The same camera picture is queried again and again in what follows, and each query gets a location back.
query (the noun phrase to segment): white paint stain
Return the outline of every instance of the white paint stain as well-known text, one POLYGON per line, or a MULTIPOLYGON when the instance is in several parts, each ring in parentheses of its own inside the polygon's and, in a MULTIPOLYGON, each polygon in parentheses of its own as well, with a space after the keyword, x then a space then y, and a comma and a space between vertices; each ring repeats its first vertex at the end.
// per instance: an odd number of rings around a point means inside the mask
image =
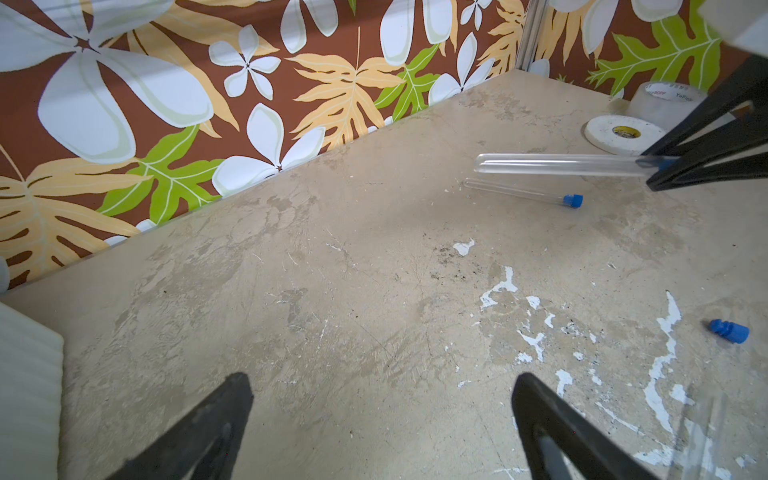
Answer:
POLYGON ((530 363, 530 362, 533 362, 532 356, 524 352, 518 353, 518 363, 530 363))
POLYGON ((469 243, 454 243, 453 248, 456 249, 459 255, 462 257, 466 257, 467 253, 469 253, 469 249, 475 246, 475 241, 473 239, 469 239, 469 243))
POLYGON ((536 356, 538 357, 539 362, 544 362, 544 347, 539 345, 541 341, 544 339, 544 333, 539 333, 536 338, 532 339, 530 336, 527 336, 523 334, 520 330, 518 330, 518 333, 520 336, 523 337, 523 340, 525 342, 536 349, 536 356))
POLYGON ((736 457, 736 463, 741 467, 744 468, 747 465, 754 465, 757 463, 757 460, 755 460, 752 455, 744 454, 740 457, 736 457))
POLYGON ((685 388, 683 388, 680 383, 676 383, 675 386, 672 387, 670 397, 685 405, 696 405, 696 402, 689 399, 688 395, 685 394, 685 388))
POLYGON ((661 327, 661 331, 664 332, 667 335, 667 355, 658 356, 656 359, 654 359, 654 364, 648 370, 648 375, 650 376, 650 382, 643 390, 645 392, 645 401, 650 406, 650 409, 652 409, 656 413, 656 419, 659 421, 661 426, 664 428, 664 430, 667 430, 669 433, 673 433, 672 431, 672 425, 670 425, 670 414, 667 412, 667 410, 664 408, 664 402, 661 400, 661 397, 659 396, 659 392, 656 391, 656 382, 658 379, 666 378, 664 376, 664 373, 661 372, 664 365, 670 363, 672 360, 677 358, 677 355, 675 355, 674 348, 677 345, 677 342, 674 338, 672 338, 672 325, 679 322, 683 316, 680 314, 680 309, 677 308, 677 303, 675 303, 674 298, 672 297, 672 294, 667 291, 667 300, 669 301, 669 306, 667 308, 667 316, 665 318, 657 318, 656 321, 659 322, 659 326, 661 327))
POLYGON ((558 387, 556 388, 555 392, 558 394, 558 396, 560 396, 560 398, 563 398, 563 395, 565 395, 565 386, 573 385, 574 378, 565 370, 558 370, 554 374, 557 375, 559 379, 558 387))
POLYGON ((529 469, 529 468, 517 468, 517 467, 514 467, 514 468, 499 468, 497 470, 494 470, 493 472, 494 473, 506 473, 507 476, 509 478, 511 478, 511 480, 515 480, 515 477, 513 477, 510 472, 522 473, 522 472, 530 472, 530 471, 531 471, 531 469, 529 469))
MULTIPOLYGON (((701 459, 701 468, 707 472, 714 472, 715 476, 720 480, 731 480, 730 470, 722 467, 718 467, 712 460, 712 445, 714 442, 711 438, 704 435, 702 428, 691 422, 689 419, 683 419, 685 429, 688 431, 688 436, 693 438, 704 438, 704 452, 701 459)), ((688 446, 682 450, 672 449, 669 445, 665 445, 658 440, 656 441, 661 446, 661 449, 654 449, 650 452, 638 452, 632 456, 636 459, 646 462, 651 465, 662 465, 665 467, 672 466, 672 464, 679 465, 682 468, 688 466, 688 446)))
POLYGON ((568 325, 561 326, 560 331, 566 335, 581 336, 581 332, 579 332, 576 324, 573 322, 568 322, 568 325))
POLYGON ((537 296, 526 296, 525 299, 528 301, 528 305, 530 305, 533 310, 537 310, 538 306, 541 305, 541 299, 537 296))
POLYGON ((323 331, 320 333, 320 339, 317 341, 317 352, 320 351, 320 345, 323 343, 323 337, 326 335, 326 328, 328 327, 328 319, 326 319, 325 325, 323 325, 323 331))
POLYGON ((512 292, 512 293, 518 291, 518 288, 512 284, 512 275, 514 274, 512 272, 512 267, 505 266, 504 271, 507 277, 506 280, 504 280, 503 282, 497 283, 496 286, 494 286, 489 291, 483 293, 480 296, 480 301, 482 302, 482 305, 480 306, 480 310, 485 310, 490 306, 498 305, 498 302, 491 298, 491 293, 494 293, 494 292, 499 293, 502 290, 507 290, 508 292, 512 292))
POLYGON ((602 381, 602 380, 600 380, 600 378, 598 377, 598 375, 597 375, 597 374, 594 372, 594 369, 589 369, 589 370, 587 370, 587 373, 589 373, 590 375, 592 375, 592 382, 593 382, 594 384, 596 384, 596 385, 602 385, 602 384, 603 384, 603 381, 602 381))
POLYGON ((614 422, 619 422, 620 424, 622 424, 622 425, 624 425, 625 427, 627 427, 628 429, 630 429, 632 432, 635 432, 635 433, 637 433, 638 435, 642 435, 643 437, 645 436, 645 434, 644 434, 643 432, 641 432, 641 431, 640 431, 640 427, 638 427, 638 426, 636 426, 636 425, 632 425, 631 423, 629 423, 629 422, 626 422, 626 421, 624 421, 624 420, 622 420, 622 419, 618 418, 618 417, 616 416, 616 414, 615 414, 615 413, 613 413, 611 410, 609 410, 609 409, 606 409, 605 407, 603 407, 603 404, 602 404, 602 403, 600 403, 600 402, 595 402, 594 404, 595 404, 596 406, 598 406, 598 407, 600 408, 600 410, 602 410, 603 412, 606 412, 606 413, 608 414, 608 416, 609 416, 609 417, 611 417, 611 418, 614 420, 614 422))

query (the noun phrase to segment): concrete floor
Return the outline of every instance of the concrete floor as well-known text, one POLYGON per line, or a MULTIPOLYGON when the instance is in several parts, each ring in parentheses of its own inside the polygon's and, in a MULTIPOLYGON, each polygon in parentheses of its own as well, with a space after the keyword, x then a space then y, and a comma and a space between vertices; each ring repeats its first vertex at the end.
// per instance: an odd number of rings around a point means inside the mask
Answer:
POLYGON ((532 371, 552 388, 570 374, 564 398, 660 477, 682 458, 670 392, 715 385, 730 400, 717 476, 765 478, 765 181, 524 179, 583 193, 580 210, 460 187, 481 152, 598 153, 580 130, 609 109, 503 75, 11 291, 65 338, 61 477, 104 477, 242 371, 255 399, 235 478, 529 478, 509 396, 532 371), (481 310, 509 271, 519 290, 481 310))

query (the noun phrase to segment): floral wallpaper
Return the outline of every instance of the floral wallpaper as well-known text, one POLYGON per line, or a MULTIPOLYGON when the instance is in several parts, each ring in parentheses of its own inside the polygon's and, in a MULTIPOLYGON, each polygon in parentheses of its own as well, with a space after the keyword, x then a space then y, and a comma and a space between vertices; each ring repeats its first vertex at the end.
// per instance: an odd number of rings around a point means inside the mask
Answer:
POLYGON ((698 15, 704 0, 550 0, 529 71, 630 100, 645 81, 712 91, 747 53, 698 15))
MULTIPOLYGON (((550 0, 530 71, 630 98, 746 55, 701 0, 550 0)), ((514 67, 528 0, 2 0, 0 290, 514 67)))

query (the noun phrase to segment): test tube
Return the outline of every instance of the test tube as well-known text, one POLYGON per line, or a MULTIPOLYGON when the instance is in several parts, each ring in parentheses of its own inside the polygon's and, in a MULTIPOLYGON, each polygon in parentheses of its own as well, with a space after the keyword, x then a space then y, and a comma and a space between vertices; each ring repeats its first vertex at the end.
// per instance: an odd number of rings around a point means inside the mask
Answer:
POLYGON ((475 171, 482 174, 650 177, 677 158, 602 154, 480 154, 475 160, 475 171))
POLYGON ((584 202, 584 197, 577 194, 557 195, 535 190, 526 190, 523 188, 511 187, 509 185, 497 184, 479 178, 465 178, 462 184, 467 188, 496 192, 497 194, 512 195, 513 197, 528 198, 538 200, 548 204, 563 205, 570 208, 579 208, 584 202))

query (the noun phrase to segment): white tape roll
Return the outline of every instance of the white tape roll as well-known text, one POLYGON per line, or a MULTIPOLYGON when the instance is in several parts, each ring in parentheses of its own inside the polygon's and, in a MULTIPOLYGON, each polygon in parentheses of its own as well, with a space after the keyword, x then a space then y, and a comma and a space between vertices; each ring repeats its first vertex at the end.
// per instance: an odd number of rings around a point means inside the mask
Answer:
POLYGON ((669 81, 647 81, 637 88, 627 115, 670 131, 707 98, 701 90, 669 81))
POLYGON ((616 155, 640 155, 666 131, 634 117, 603 115, 587 122, 584 135, 595 147, 616 155))

